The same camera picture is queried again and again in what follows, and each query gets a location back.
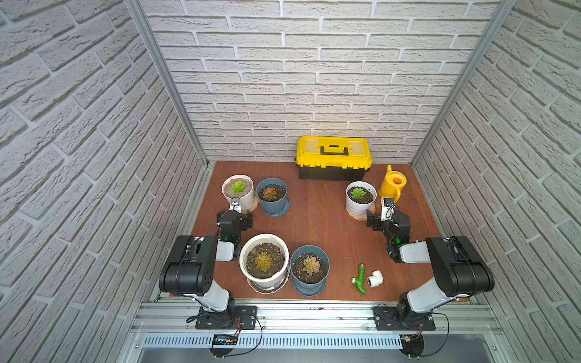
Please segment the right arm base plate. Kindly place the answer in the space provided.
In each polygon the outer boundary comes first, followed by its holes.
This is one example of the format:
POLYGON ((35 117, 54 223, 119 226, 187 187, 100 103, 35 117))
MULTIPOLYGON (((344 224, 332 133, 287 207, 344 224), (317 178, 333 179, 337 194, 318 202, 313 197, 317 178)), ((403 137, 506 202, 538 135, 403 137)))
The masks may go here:
POLYGON ((435 331, 431 313, 417 313, 401 306, 379 305, 372 309, 378 331, 435 331))

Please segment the white pipe elbow fitting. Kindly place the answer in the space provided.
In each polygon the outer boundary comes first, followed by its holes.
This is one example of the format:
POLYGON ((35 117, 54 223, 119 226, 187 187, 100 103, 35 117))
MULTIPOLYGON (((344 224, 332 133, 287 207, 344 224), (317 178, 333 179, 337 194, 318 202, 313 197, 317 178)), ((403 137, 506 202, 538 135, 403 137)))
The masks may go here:
POLYGON ((367 277, 367 284, 370 288, 376 288, 381 286, 384 283, 384 276, 380 270, 376 270, 372 272, 367 277))

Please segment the cream faceted pot clay soil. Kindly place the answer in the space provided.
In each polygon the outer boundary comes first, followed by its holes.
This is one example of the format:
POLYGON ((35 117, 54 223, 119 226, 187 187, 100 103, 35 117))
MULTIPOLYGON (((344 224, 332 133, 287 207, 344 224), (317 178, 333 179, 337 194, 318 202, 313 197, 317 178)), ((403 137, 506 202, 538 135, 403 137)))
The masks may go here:
POLYGON ((259 204, 254 182, 247 175, 233 175, 227 178, 222 183, 222 194, 229 203, 238 198, 243 213, 253 212, 259 204))

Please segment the yellow watering can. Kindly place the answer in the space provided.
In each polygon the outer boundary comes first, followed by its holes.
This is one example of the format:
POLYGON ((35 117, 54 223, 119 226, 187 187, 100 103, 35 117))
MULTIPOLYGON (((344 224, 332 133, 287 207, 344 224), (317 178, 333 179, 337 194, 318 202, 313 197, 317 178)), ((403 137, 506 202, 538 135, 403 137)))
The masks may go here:
POLYGON ((387 172, 379 189, 381 198, 391 198, 396 204, 401 198, 402 189, 407 183, 407 178, 398 171, 392 169, 391 165, 387 166, 387 172))

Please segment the large white round pot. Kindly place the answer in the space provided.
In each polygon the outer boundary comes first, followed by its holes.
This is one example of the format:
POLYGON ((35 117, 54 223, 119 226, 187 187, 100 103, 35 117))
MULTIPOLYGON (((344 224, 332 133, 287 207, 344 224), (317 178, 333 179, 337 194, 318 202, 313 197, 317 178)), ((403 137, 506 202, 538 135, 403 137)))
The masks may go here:
POLYGON ((239 265, 248 284, 264 295, 281 290, 291 272, 287 245, 273 234, 252 237, 242 247, 239 265))

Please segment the small white ribbed pot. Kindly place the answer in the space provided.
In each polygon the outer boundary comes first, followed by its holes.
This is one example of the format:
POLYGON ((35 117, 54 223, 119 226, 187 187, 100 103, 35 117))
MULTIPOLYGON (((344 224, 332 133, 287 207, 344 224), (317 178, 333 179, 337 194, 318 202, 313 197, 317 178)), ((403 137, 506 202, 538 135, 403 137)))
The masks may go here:
POLYGON ((346 187, 346 209, 353 215, 363 215, 374 206, 375 188, 365 181, 354 181, 346 187))

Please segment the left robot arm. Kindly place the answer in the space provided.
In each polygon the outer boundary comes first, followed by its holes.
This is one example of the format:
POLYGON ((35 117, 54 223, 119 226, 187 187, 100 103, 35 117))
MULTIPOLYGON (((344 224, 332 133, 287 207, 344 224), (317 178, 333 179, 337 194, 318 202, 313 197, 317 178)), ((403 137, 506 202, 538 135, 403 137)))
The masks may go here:
POLYGON ((214 280, 217 262, 236 261, 241 252, 241 235, 253 226, 251 212, 236 210, 217 214, 214 235, 177 237, 159 277, 159 288, 173 296, 197 302, 199 313, 186 319, 197 329, 229 329, 241 323, 235 299, 229 290, 214 280))

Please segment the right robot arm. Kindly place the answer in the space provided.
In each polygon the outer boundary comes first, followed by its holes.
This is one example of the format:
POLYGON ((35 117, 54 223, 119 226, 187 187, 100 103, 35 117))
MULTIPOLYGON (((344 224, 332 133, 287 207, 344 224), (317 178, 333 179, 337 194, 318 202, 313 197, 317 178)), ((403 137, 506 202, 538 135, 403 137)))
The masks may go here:
POLYGON ((422 328, 436 308, 495 287, 493 273, 467 237, 412 242, 405 213, 395 211, 387 218, 368 211, 366 217, 366 225, 386 237, 387 252, 395 263, 429 264, 433 271, 431 280, 400 296, 392 316, 402 328, 422 328))

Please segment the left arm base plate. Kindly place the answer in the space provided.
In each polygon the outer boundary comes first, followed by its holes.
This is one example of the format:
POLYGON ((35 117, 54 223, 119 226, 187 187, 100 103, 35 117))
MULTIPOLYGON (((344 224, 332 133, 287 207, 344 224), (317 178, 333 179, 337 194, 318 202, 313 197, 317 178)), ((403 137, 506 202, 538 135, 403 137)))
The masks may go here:
POLYGON ((224 312, 209 312, 200 308, 195 320, 197 330, 254 330, 257 306, 236 306, 224 312))

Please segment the blue-grey plant pot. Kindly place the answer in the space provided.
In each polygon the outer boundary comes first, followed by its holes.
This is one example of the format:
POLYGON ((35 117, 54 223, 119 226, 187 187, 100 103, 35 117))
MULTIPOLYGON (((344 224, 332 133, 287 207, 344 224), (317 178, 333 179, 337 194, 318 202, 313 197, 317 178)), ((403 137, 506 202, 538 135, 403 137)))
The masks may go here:
POLYGON ((279 178, 266 178, 257 186, 257 196, 264 213, 270 217, 282 217, 290 209, 287 185, 279 178))
POLYGON ((299 295, 313 297, 325 290, 331 266, 328 255, 320 247, 299 247, 290 262, 291 282, 299 295))

